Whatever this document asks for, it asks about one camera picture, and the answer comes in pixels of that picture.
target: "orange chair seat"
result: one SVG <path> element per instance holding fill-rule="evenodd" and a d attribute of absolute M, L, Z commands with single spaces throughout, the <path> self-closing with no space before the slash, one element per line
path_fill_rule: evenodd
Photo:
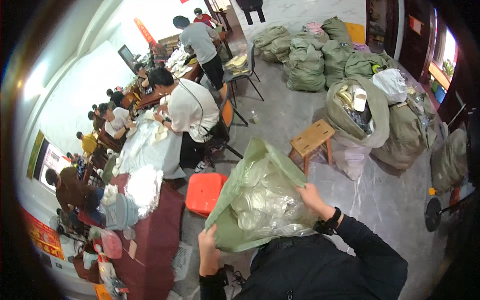
<path fill-rule="evenodd" d="M 228 177 L 218 173 L 193 174 L 188 182 L 185 205 L 197 214 L 208 217 Z"/>

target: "grey floor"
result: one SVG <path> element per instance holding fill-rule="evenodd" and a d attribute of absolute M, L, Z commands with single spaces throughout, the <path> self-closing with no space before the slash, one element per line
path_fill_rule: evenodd
<path fill-rule="evenodd" d="M 241 32 L 235 32 L 230 47 L 234 53 L 246 49 Z M 326 92 L 290 91 L 286 87 L 281 65 L 262 61 L 258 56 L 255 58 L 255 71 L 261 82 L 255 77 L 252 80 L 265 102 L 260 100 L 246 79 L 238 81 L 235 94 L 240 114 L 251 119 L 252 111 L 255 111 L 260 124 L 233 126 L 229 144 L 243 153 L 250 138 L 260 136 L 288 155 L 288 142 L 319 119 Z M 228 150 L 225 151 L 225 159 L 238 161 Z M 391 175 L 370 157 L 358 181 L 347 178 L 335 164 L 326 164 L 322 155 L 310 162 L 308 180 L 317 186 L 324 201 L 363 222 L 408 261 L 408 279 L 399 299 L 426 298 L 447 265 L 444 258 L 446 230 L 440 228 L 436 232 L 428 232 L 423 216 L 430 199 L 429 161 L 430 153 L 424 152 L 406 172 Z M 234 167 L 235 164 L 217 164 L 216 171 L 229 175 Z M 180 192 L 185 193 L 186 186 Z M 442 197 L 443 207 L 447 204 L 448 198 Z M 191 295 L 198 286 L 197 235 L 203 230 L 204 221 L 205 218 L 189 211 L 183 217 L 182 239 L 194 249 L 187 278 L 174 286 L 174 291 L 184 297 Z M 444 218 L 443 221 L 442 226 L 447 226 L 448 220 Z M 333 240 L 340 250 L 354 253 L 340 237 L 334 236 Z M 232 264 L 247 277 L 252 252 L 223 253 L 221 265 Z M 193 299 L 199 299 L 198 293 Z"/>

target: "black jacket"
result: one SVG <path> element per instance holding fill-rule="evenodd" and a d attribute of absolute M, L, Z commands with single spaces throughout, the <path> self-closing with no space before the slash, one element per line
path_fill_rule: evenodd
<path fill-rule="evenodd" d="M 407 261 L 347 215 L 336 231 L 356 257 L 320 234 L 273 240 L 258 251 L 234 299 L 397 299 L 407 279 Z M 202 300 L 225 299 L 221 273 L 200 277 Z"/>

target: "wristwatch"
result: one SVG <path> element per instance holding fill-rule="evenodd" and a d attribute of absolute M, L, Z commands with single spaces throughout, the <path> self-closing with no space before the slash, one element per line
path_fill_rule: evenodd
<path fill-rule="evenodd" d="M 338 227 L 338 219 L 342 215 L 342 211 L 340 208 L 335 207 L 335 213 L 333 217 L 325 221 L 317 221 L 313 226 L 313 230 L 317 231 L 318 233 L 323 233 L 326 235 L 333 235 L 334 230 Z"/>

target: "white shirt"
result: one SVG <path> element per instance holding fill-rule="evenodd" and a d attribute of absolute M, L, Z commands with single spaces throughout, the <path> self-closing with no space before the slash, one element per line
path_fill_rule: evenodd
<path fill-rule="evenodd" d="M 210 140 L 207 130 L 218 123 L 218 106 L 208 89 L 191 80 L 180 79 L 168 98 L 167 107 L 173 131 L 188 132 L 198 143 Z"/>
<path fill-rule="evenodd" d="M 124 108 L 115 108 L 112 112 L 115 115 L 115 119 L 112 122 L 105 122 L 105 131 L 114 137 L 123 126 L 127 125 L 129 111 Z"/>

